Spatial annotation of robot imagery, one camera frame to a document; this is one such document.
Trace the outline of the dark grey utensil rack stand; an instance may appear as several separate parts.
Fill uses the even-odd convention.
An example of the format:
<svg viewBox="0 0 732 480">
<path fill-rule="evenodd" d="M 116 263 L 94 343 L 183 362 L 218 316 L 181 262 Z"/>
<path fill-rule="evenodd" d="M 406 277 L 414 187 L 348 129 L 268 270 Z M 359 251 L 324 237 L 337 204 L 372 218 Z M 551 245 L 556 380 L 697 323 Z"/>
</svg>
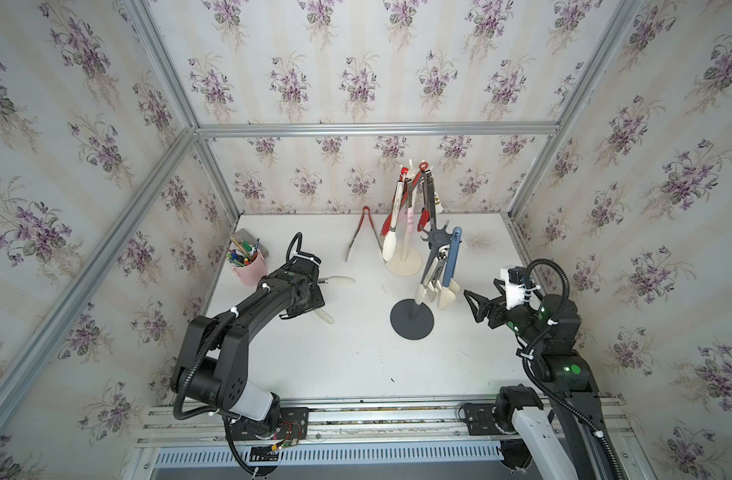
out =
<svg viewBox="0 0 732 480">
<path fill-rule="evenodd" d="M 423 241 L 429 247 L 429 255 L 416 293 L 412 299 L 396 303 L 390 312 L 393 330 L 404 339 L 426 338 L 435 325 L 431 305 L 436 303 L 439 310 L 445 310 L 460 292 L 454 276 L 463 230 L 455 227 L 449 232 L 447 228 L 445 223 L 440 228 L 424 231 Z"/>
</svg>

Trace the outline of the steel tongs white ring large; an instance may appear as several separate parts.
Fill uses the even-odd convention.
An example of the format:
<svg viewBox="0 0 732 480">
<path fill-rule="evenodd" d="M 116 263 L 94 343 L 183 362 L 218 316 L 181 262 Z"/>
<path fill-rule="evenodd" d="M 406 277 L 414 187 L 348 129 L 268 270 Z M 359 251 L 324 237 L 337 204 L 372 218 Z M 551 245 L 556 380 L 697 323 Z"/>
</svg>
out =
<svg viewBox="0 0 732 480">
<path fill-rule="evenodd" d="M 388 230 L 386 235 L 384 236 L 384 242 L 383 242 L 383 248 L 382 248 L 382 257 L 383 261 L 387 263 L 390 261 L 395 253 L 396 245 L 397 245 L 397 223 L 398 223 L 398 216 L 401 209 L 401 205 L 403 202 L 403 195 L 404 190 L 406 187 L 406 177 L 407 174 L 403 172 L 398 182 L 396 183 L 396 190 L 395 195 L 393 198 L 393 205 L 392 210 L 390 213 L 389 223 L 388 223 Z"/>
</svg>

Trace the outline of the steel tongs cream silicone tips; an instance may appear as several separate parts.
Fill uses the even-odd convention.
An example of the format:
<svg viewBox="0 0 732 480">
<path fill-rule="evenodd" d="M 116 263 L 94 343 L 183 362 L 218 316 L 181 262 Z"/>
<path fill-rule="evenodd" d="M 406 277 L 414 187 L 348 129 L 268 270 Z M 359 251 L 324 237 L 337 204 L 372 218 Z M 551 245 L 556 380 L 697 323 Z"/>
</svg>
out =
<svg viewBox="0 0 732 480">
<path fill-rule="evenodd" d="M 427 302 L 429 305 L 435 300 L 437 291 L 435 283 L 436 277 L 443 271 L 448 256 L 450 246 L 445 245 L 438 249 L 437 252 L 431 252 L 428 256 L 425 272 L 422 280 L 417 288 L 414 302 L 419 305 Z"/>
</svg>

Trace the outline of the red silicone tip tongs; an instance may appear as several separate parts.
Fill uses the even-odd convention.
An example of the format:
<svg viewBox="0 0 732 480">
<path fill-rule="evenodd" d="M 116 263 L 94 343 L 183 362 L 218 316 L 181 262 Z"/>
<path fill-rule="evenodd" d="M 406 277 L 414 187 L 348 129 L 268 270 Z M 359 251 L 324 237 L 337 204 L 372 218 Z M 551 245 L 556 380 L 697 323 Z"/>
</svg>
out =
<svg viewBox="0 0 732 480">
<path fill-rule="evenodd" d="M 419 167 L 414 169 L 412 185 L 407 189 L 405 197 L 405 202 L 407 202 L 408 195 L 415 191 L 414 212 L 418 213 L 418 217 L 414 220 L 414 227 L 417 232 L 421 232 L 425 229 L 425 227 L 423 227 L 424 221 L 422 220 L 424 207 L 423 181 L 424 174 L 427 171 L 431 171 L 431 167 L 426 161 L 421 162 Z"/>
</svg>

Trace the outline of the black silicone tip tongs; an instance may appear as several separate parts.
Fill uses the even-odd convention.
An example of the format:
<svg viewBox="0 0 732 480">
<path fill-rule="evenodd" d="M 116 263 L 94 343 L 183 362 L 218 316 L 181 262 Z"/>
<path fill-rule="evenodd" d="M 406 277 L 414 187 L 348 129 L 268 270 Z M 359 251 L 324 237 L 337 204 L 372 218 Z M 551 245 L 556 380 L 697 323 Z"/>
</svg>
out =
<svg viewBox="0 0 732 480">
<path fill-rule="evenodd" d="M 422 213 L 423 227 L 432 230 L 437 226 L 436 212 L 436 190 L 435 181 L 431 171 L 424 174 L 423 181 L 424 207 Z"/>
</svg>

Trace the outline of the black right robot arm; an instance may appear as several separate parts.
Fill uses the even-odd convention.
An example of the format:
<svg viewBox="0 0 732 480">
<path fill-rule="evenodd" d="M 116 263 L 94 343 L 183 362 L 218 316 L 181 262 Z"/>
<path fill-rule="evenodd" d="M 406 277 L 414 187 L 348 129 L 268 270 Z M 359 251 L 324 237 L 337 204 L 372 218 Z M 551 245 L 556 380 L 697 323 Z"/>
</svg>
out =
<svg viewBox="0 0 732 480">
<path fill-rule="evenodd" d="M 496 298 L 463 295 L 476 323 L 514 334 L 529 381 L 501 388 L 492 407 L 495 428 L 515 438 L 505 465 L 535 466 L 544 479 L 625 478 L 594 374 L 575 347 L 581 317 L 563 268 L 535 259 L 503 268 L 494 285 Z"/>
</svg>

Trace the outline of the small white steel tongs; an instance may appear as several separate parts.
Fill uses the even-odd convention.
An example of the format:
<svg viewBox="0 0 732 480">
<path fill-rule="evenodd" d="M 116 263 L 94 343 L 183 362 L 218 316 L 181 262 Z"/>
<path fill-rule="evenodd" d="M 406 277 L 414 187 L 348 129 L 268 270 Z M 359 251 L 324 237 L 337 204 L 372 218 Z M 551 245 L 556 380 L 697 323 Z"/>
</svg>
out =
<svg viewBox="0 0 732 480">
<path fill-rule="evenodd" d="M 443 204 L 441 202 L 441 199 L 439 197 L 439 193 L 438 193 L 438 190 L 437 190 L 436 185 L 433 185 L 432 186 L 432 193 L 433 193 L 433 205 L 434 205 L 433 209 L 434 209 L 434 213 L 435 213 L 435 215 L 441 214 L 441 213 L 444 212 L 444 208 L 443 208 Z"/>
</svg>

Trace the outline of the pink cat paw tongs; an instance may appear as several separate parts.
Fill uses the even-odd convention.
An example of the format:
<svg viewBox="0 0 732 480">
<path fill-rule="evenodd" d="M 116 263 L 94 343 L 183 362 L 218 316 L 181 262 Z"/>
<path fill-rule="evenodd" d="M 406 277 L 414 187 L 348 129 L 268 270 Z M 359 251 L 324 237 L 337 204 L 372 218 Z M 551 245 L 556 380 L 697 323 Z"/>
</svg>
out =
<svg viewBox="0 0 732 480">
<path fill-rule="evenodd" d="M 415 191 L 408 195 L 406 203 L 405 236 L 410 237 L 414 225 Z"/>
</svg>

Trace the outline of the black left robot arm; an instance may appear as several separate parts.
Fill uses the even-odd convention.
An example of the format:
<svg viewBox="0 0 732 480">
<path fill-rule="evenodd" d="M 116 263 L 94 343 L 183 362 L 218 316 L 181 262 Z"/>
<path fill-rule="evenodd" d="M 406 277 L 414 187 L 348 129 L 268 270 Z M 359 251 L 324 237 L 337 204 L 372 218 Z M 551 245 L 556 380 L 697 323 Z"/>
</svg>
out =
<svg viewBox="0 0 732 480">
<path fill-rule="evenodd" d="M 285 262 L 263 276 L 251 295 L 214 316 L 198 316 L 187 327 L 170 376 L 172 414 L 183 421 L 216 414 L 275 430 L 280 400 L 249 380 L 251 341 L 274 318 L 290 320 L 325 305 L 319 286 L 321 259 L 292 238 Z"/>
</svg>

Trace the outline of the steel tongs white tips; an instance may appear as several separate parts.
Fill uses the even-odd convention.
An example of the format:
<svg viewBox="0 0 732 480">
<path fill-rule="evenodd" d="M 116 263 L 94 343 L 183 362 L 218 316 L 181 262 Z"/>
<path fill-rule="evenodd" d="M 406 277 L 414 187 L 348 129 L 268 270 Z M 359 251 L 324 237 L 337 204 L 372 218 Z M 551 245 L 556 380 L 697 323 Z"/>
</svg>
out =
<svg viewBox="0 0 732 480">
<path fill-rule="evenodd" d="M 347 276 L 331 276 L 331 277 L 321 278 L 318 280 L 319 285 L 335 285 L 335 286 L 351 287 L 355 283 L 356 283 L 356 280 L 354 278 L 347 277 Z M 325 323 L 327 323 L 329 325 L 335 324 L 334 319 L 323 308 L 314 309 L 313 312 L 318 316 L 319 319 L 323 320 Z"/>
</svg>

